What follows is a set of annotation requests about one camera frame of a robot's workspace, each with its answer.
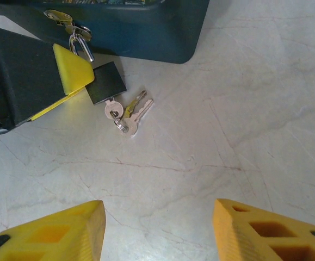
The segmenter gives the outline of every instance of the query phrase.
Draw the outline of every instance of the key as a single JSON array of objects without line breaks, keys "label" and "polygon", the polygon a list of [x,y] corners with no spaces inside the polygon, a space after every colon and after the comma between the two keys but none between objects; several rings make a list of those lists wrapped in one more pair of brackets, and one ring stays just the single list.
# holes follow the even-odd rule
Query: key
[{"label": "key", "polygon": [[124,136],[132,137],[135,135],[138,130],[139,120],[145,115],[152,104],[153,99],[149,99],[145,102],[144,106],[137,113],[134,113],[130,118],[122,119],[122,121],[125,122],[126,126],[128,127],[127,132],[122,132]]},{"label": "key", "polygon": [[113,119],[110,112],[112,111],[116,118],[121,118],[124,113],[124,109],[121,103],[114,100],[114,98],[110,98],[105,101],[105,115],[108,119]]},{"label": "key", "polygon": [[142,91],[125,109],[125,113],[123,115],[124,119],[130,118],[132,113],[134,112],[135,106],[146,96],[146,91]]}]

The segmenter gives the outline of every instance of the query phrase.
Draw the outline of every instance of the silver key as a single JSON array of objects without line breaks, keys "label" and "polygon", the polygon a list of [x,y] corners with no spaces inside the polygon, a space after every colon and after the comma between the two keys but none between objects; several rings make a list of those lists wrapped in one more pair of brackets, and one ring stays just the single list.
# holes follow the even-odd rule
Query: silver key
[{"label": "silver key", "polygon": [[153,99],[149,99],[145,102],[144,106],[137,112],[132,114],[130,118],[122,119],[128,127],[128,131],[122,132],[124,136],[132,137],[138,130],[138,122],[145,115],[147,110],[152,106]]},{"label": "silver key", "polygon": [[116,118],[121,118],[123,116],[125,110],[121,103],[115,101],[113,98],[106,100],[105,103],[105,115],[108,119],[113,119],[110,112],[113,112]]}]

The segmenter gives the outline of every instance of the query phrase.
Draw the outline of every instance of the white marble tile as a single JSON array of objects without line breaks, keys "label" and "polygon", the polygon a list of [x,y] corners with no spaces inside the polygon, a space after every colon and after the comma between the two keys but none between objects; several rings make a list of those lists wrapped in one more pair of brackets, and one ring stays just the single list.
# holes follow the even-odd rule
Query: white marble tile
[{"label": "white marble tile", "polygon": [[0,136],[0,231],[101,199],[103,261],[218,260],[216,198],[315,224],[315,1],[211,0],[186,64],[114,59],[137,135],[81,92]]}]

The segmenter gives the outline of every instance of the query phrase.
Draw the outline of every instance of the yellow plastic block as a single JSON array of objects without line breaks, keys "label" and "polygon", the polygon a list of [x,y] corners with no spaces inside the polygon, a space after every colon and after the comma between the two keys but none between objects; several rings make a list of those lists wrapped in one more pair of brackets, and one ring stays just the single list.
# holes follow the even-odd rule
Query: yellow plastic block
[{"label": "yellow plastic block", "polygon": [[86,85],[93,82],[95,79],[92,66],[88,61],[57,44],[53,45],[53,51],[66,96],[43,111],[35,114],[30,119],[32,121],[67,101],[72,96],[82,91]]},{"label": "yellow plastic block", "polygon": [[221,261],[315,261],[315,226],[236,201],[213,213]]},{"label": "yellow plastic block", "polygon": [[102,201],[91,201],[8,229],[0,261],[98,261],[106,216]]}]

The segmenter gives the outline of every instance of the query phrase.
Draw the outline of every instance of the marble floor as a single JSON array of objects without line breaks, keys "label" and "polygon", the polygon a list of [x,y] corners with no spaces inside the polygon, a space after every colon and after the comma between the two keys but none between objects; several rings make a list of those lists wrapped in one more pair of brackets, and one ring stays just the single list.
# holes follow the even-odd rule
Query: marble floor
[{"label": "marble floor", "polygon": [[218,260],[216,198],[315,224],[315,0],[211,0],[186,64],[110,60],[155,100],[138,133],[83,91],[0,136],[0,231],[100,199],[102,261]]}]

